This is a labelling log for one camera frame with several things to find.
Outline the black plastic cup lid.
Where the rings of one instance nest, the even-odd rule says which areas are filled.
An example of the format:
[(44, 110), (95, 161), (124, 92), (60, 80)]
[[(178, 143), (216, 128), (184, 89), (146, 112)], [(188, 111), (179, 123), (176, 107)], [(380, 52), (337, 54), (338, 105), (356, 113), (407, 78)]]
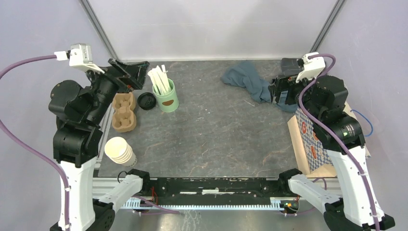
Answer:
[(152, 93), (145, 92), (137, 98), (137, 104), (143, 110), (151, 110), (156, 106), (156, 98)]

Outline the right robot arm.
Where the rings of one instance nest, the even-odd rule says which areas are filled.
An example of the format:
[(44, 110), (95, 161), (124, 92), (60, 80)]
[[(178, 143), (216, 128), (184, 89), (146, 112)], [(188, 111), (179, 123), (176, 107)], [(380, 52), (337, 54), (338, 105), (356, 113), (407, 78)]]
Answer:
[(312, 121), (313, 132), (331, 159), (342, 191), (340, 196), (331, 194), (300, 170), (290, 169), (279, 175), (279, 193), (303, 197), (323, 215), (332, 231), (385, 231), (394, 227), (394, 218), (381, 209), (371, 187), (362, 127), (344, 111), (348, 96), (344, 82), (329, 75), (300, 81), (278, 76), (268, 89), (276, 102), (287, 92), (286, 104), (297, 104)]

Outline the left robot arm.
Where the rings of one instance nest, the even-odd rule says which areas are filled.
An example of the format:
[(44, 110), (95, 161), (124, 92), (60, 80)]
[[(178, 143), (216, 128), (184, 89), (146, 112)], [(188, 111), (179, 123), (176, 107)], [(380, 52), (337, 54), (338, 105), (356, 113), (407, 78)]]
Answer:
[(102, 138), (100, 123), (117, 93), (142, 89), (149, 62), (123, 63), (110, 59), (107, 67), (70, 60), (83, 71), (90, 85), (73, 80), (58, 83), (51, 91), (49, 110), (56, 115), (53, 157), (65, 175), (61, 177), (62, 210), (53, 231), (107, 231), (123, 197), (95, 199), (93, 172)]

